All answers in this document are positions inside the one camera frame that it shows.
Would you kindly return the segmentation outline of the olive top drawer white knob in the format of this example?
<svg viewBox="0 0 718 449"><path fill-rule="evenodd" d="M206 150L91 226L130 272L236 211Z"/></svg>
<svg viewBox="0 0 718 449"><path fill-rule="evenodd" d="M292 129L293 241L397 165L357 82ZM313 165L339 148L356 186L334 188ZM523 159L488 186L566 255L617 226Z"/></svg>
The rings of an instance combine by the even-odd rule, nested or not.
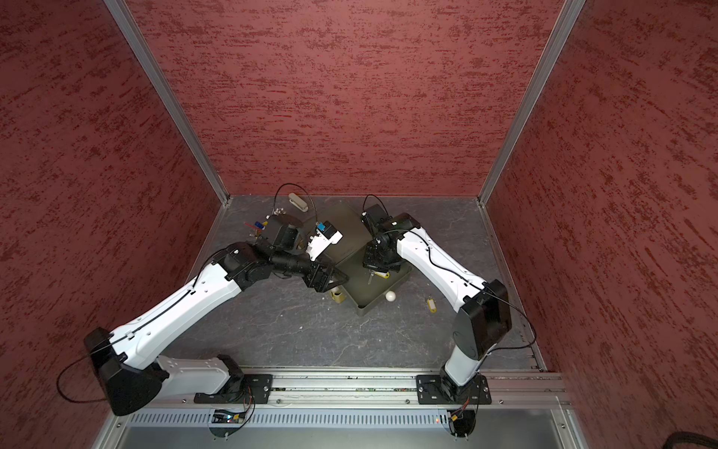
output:
<svg viewBox="0 0 718 449"><path fill-rule="evenodd" d="M396 293L413 270L411 264L404 263L399 271L391 271L387 277L381 277L363 266L365 252L366 249L362 248L338 264L338 268L348 276L348 281L338 291L359 316L366 315L386 301L388 292Z"/></svg>

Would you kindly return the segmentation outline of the olive three-drawer desk organizer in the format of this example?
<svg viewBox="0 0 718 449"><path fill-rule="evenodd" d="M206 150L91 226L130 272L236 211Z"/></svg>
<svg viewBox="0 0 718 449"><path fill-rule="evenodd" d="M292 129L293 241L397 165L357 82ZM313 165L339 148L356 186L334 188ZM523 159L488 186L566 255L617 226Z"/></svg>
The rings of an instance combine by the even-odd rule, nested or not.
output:
<svg viewBox="0 0 718 449"><path fill-rule="evenodd" d="M340 200L319 210L319 221L329 223L342 235L338 243L330 244L322 256L328 258L348 280L328 293L335 302L353 306L359 316L365 315L392 289L396 276L390 272L374 271L364 266L366 245L371 235L361 222L360 213Z"/></svg>

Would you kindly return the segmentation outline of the silver key yellow tag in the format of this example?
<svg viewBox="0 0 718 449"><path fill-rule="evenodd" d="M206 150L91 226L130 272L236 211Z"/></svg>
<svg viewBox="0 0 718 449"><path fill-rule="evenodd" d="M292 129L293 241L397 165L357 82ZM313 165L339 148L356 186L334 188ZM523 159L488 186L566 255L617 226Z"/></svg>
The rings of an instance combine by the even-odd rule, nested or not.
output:
<svg viewBox="0 0 718 449"><path fill-rule="evenodd" d="M427 304L427 306L428 306L428 310L429 310L432 314L435 314L435 313L438 311L438 307L437 307L436 301L434 301L434 299L428 299L428 300L426 301L426 304Z"/></svg>
<svg viewBox="0 0 718 449"><path fill-rule="evenodd" d="M381 278L381 279L387 280L390 278L390 276L391 276L391 274L389 272L370 271L368 282L372 282L372 280L375 278Z"/></svg>

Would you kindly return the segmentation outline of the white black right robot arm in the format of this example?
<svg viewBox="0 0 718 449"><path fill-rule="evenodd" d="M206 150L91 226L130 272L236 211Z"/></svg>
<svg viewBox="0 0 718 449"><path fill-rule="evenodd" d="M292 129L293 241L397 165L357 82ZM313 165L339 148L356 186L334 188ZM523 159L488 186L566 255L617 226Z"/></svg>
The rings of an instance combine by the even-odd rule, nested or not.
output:
<svg viewBox="0 0 718 449"><path fill-rule="evenodd" d="M506 287L499 280L487 282L465 269L407 213L392 217L375 205L362 212L361 221L371 235L363 260L365 268L388 273L410 264L452 306L456 313L454 349L441 373L449 387L464 387L512 329Z"/></svg>

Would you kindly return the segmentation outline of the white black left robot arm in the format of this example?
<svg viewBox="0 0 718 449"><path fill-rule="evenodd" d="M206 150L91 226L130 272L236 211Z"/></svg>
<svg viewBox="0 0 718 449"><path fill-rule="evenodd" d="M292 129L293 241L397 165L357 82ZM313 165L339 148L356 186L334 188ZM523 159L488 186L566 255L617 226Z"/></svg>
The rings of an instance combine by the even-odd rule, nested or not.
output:
<svg viewBox="0 0 718 449"><path fill-rule="evenodd" d="M250 400L252 389L228 355L177 359L164 350L207 314L274 274L297 276L318 293L344 284L347 275L321 258L341 239L330 222L317 223L307 236L293 216L270 215L253 241L212 254L193 280L145 314L113 331L99 327L88 334L84 344L112 413L131 415L166 397Z"/></svg>

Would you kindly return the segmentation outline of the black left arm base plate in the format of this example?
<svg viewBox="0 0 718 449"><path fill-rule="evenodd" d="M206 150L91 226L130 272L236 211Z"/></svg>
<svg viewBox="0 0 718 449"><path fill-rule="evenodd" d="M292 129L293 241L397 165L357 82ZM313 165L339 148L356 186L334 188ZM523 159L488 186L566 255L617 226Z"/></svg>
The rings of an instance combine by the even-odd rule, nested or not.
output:
<svg viewBox="0 0 718 449"><path fill-rule="evenodd" d="M241 379L232 376L215 394L196 393L194 403L264 405L269 402L273 380L271 374L244 374Z"/></svg>

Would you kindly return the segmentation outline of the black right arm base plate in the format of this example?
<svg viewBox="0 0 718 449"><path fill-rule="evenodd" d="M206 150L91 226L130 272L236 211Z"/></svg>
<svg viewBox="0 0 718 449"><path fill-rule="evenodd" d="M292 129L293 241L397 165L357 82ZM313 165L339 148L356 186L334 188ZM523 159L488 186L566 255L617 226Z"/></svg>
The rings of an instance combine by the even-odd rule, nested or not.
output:
<svg viewBox="0 0 718 449"><path fill-rule="evenodd" d="M448 376L425 374L415 377L418 402L422 405L490 405L488 381L476 374L467 384L458 387Z"/></svg>

